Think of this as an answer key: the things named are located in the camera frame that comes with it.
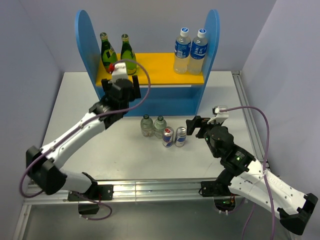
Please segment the Red Bull can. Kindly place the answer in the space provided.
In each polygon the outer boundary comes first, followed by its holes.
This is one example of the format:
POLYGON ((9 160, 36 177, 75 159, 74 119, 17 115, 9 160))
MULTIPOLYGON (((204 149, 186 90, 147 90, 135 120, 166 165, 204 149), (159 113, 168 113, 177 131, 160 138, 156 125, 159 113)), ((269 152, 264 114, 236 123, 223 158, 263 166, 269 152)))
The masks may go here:
POLYGON ((173 144, 173 138, 174 130, 172 127, 167 126, 162 132, 162 144, 167 148, 171 147, 173 144))
POLYGON ((177 147, 183 147, 187 137, 187 129, 180 126, 176 129, 174 144, 177 147))

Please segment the clear glass bottle front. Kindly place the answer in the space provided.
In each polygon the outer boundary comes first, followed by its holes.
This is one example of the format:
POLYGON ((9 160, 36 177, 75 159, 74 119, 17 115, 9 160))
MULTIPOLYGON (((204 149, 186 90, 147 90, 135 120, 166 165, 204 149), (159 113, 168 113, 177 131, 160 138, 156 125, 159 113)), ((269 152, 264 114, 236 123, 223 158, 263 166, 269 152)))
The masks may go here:
POLYGON ((167 122, 163 116, 158 116, 153 124, 154 135, 161 139, 163 137, 164 129, 167 127, 167 122))

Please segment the clear glass bottle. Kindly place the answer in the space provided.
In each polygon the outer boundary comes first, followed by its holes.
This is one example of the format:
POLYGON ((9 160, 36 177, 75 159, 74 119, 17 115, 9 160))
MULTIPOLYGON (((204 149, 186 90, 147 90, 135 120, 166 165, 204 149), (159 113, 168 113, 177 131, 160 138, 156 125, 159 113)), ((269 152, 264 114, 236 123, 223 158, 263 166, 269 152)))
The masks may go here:
POLYGON ((163 116, 158 116, 153 124, 154 135, 161 139, 163 137, 164 129, 167 127, 167 122, 163 116))
POLYGON ((154 134, 153 120, 145 114, 140 121, 141 133, 144 137, 152 137, 154 134))

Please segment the green Perrier bottle front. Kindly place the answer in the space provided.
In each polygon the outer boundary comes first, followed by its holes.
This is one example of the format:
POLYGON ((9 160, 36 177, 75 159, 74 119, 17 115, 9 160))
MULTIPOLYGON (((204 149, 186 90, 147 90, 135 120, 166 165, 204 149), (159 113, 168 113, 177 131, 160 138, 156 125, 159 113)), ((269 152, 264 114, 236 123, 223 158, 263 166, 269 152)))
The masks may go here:
MULTIPOLYGON (((126 33, 124 33, 121 35, 121 40, 122 40, 122 47, 121 47, 120 59, 136 61, 137 60, 136 55, 130 45, 129 36, 126 33)), ((125 64, 126 64, 127 74, 134 75, 137 71, 137 65, 130 61, 126 61, 125 64)))

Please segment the green perrier bottle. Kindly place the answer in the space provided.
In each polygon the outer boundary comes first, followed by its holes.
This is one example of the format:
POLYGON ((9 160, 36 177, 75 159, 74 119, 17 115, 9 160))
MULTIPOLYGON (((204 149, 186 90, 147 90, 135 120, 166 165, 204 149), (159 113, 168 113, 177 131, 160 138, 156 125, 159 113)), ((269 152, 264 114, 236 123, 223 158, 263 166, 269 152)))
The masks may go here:
POLYGON ((109 42, 108 35, 105 32, 100 33, 101 40, 101 60, 107 73, 110 73, 110 65, 118 61, 117 54, 109 42))
MULTIPOLYGON (((137 60, 136 55, 130 45, 129 36, 126 33, 124 33, 121 35, 121 40, 122 40, 122 47, 121 47, 120 59, 136 61, 137 60)), ((126 64, 127 74, 134 75, 137 71, 137 65, 130 61, 126 61, 125 64, 126 64)))

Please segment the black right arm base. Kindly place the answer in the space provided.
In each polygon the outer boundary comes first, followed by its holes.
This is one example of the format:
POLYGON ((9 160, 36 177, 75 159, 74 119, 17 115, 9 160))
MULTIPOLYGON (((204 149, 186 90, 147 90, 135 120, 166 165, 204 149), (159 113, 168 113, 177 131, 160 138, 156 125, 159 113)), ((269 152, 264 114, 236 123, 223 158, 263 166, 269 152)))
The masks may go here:
POLYGON ((200 182, 198 194, 203 198, 213 198, 214 207, 218 212, 232 213, 242 206, 246 200, 242 198, 236 200, 236 194, 231 193, 228 186, 216 180, 206 180, 200 182))

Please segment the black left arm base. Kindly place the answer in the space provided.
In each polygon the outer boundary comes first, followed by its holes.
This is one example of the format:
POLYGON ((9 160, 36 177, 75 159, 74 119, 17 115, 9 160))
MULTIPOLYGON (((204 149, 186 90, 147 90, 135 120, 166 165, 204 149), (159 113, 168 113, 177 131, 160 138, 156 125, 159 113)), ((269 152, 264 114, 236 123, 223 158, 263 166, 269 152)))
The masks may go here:
POLYGON ((112 184, 98 184, 90 188, 85 193, 70 191, 67 196, 68 202, 78 202, 78 213, 80 217, 90 221, 100 221, 109 218, 113 210, 103 201, 111 201, 113 199, 114 186, 112 184), (100 207, 105 207, 109 213, 104 217, 96 217, 100 207))

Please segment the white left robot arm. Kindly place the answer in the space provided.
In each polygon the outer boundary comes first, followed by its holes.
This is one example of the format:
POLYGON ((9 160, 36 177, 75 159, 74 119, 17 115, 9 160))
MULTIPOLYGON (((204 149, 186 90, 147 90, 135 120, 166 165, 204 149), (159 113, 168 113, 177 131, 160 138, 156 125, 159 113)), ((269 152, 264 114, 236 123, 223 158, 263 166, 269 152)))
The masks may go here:
POLYGON ((84 117, 53 142, 26 151, 27 175, 47 195, 59 190, 78 192, 86 200, 98 193, 98 183, 86 172, 72 173, 62 170, 66 161, 86 142, 108 129, 128 112, 129 103, 141 98, 139 80, 119 78, 114 83, 104 79, 105 95, 84 117))

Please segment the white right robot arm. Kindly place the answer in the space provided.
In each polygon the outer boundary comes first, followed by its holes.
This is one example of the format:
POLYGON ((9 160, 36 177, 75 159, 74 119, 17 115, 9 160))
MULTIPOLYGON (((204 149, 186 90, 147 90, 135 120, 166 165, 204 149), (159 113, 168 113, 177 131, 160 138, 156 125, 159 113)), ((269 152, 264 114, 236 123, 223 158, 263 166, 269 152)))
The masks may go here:
POLYGON ((202 181, 203 197, 239 195, 265 208, 281 225, 301 236, 318 202, 312 193, 303 193, 289 186, 251 153, 234 143, 234 136, 215 119, 196 115, 186 120, 186 134, 199 129, 196 138, 204 139, 213 157, 220 160, 223 171, 215 180, 202 181))

